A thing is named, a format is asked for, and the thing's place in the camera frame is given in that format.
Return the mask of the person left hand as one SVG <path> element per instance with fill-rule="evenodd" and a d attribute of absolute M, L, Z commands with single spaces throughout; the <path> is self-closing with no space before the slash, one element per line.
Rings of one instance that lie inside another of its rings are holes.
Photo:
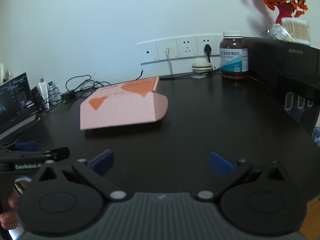
<path fill-rule="evenodd" d="M 19 221 L 16 216 L 16 204 L 20 198 L 18 192 L 13 189 L 8 198 L 9 208 L 1 213 L 1 226 L 5 230 L 14 230 L 18 227 Z"/>

